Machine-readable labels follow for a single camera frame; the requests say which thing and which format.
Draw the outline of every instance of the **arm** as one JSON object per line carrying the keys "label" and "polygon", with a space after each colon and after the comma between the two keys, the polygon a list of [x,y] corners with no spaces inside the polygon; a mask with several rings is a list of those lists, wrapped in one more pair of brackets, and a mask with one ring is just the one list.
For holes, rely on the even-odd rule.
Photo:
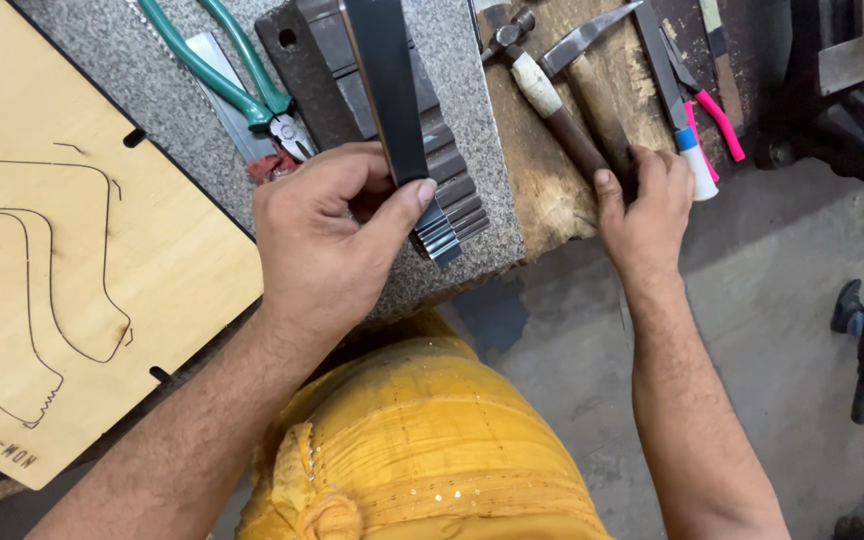
{"label": "arm", "polygon": [[635,331],[635,425],[669,538],[789,538],[769,478],[749,444],[692,319],[679,274],[695,176],[665,151],[634,147],[638,198],[622,204],[598,171],[599,228]]}
{"label": "arm", "polygon": [[[261,307],[219,356],[150,412],[29,538],[205,538],[296,388],[373,308],[434,195],[393,190],[378,144],[346,145],[254,194]],[[362,197],[356,197],[362,191]],[[352,205],[371,216],[359,227]]]}

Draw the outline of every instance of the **pink tubing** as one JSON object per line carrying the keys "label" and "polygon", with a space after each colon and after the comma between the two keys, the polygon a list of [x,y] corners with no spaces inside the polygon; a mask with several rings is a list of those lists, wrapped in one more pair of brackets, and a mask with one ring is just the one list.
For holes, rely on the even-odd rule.
{"label": "pink tubing", "polygon": [[738,143],[736,130],[733,129],[732,124],[729,122],[729,117],[722,111],[719,104],[715,103],[709,92],[705,90],[695,94],[695,99],[698,100],[699,105],[715,120],[715,123],[719,125],[719,129],[722,130],[722,137],[725,138],[728,145],[728,152],[732,154],[732,159],[737,162],[745,160],[745,151],[742,150],[742,145]]}
{"label": "pink tubing", "polygon": [[[692,112],[692,102],[686,101],[683,105],[685,106],[685,116],[688,117],[688,127],[692,128],[692,135],[695,136],[695,141],[698,142],[699,141],[699,130],[695,129],[695,113]],[[718,182],[719,181],[719,175],[715,174],[715,169],[713,168],[713,165],[711,163],[709,163],[709,158],[706,157],[706,151],[705,150],[702,150],[702,159],[705,160],[705,166],[708,167],[708,174],[710,174],[712,176],[712,181]]]}

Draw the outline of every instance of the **hammer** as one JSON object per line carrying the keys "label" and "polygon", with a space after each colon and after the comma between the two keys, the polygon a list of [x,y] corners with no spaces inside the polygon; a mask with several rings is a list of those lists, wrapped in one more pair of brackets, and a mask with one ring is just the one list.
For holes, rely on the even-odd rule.
{"label": "hammer", "polygon": [[602,148],[611,169],[622,180],[627,197],[634,197],[635,194],[635,169],[629,154],[629,138],[618,119],[616,104],[608,96],[595,91],[599,76],[594,73],[593,66],[586,57],[586,50],[607,29],[640,5],[642,0],[636,0],[588,19],[538,59],[538,65],[549,78],[565,71],[569,87],[579,102],[588,129]]}
{"label": "hammer", "polygon": [[518,45],[529,32],[536,27],[536,18],[532,9],[522,7],[511,18],[509,24],[495,31],[485,51],[482,52],[482,62],[502,55],[509,66],[511,75],[525,98],[532,104],[542,118],[542,122],[552,137],[558,141],[562,150],[570,158],[582,178],[591,186],[596,170],[609,168],[605,157],[595,147],[595,143],[582,131],[575,118],[563,106],[559,92],[552,82],[539,68],[539,65]]}

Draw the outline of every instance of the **hammer head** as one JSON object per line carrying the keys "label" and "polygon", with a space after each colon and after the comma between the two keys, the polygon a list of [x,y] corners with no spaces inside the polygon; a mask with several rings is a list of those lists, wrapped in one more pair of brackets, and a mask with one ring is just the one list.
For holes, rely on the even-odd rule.
{"label": "hammer head", "polygon": [[482,52],[482,62],[515,45],[526,34],[536,28],[536,16],[529,6],[523,6],[510,20],[509,24],[499,28],[488,41],[486,50]]}
{"label": "hammer head", "polygon": [[572,61],[579,58],[579,55],[585,54],[586,49],[598,40],[606,29],[628,16],[638,6],[641,6],[642,2],[643,0],[635,0],[586,20],[542,55],[538,59],[538,65],[545,72],[545,75],[554,77],[563,68],[572,64]]}

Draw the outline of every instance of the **yellow fabric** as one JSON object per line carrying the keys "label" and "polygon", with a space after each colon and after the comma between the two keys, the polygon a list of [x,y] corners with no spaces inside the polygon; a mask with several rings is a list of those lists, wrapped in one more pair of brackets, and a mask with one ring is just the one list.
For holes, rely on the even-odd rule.
{"label": "yellow fabric", "polygon": [[282,425],[239,540],[610,538],[552,429],[459,339],[345,364],[296,393]]}

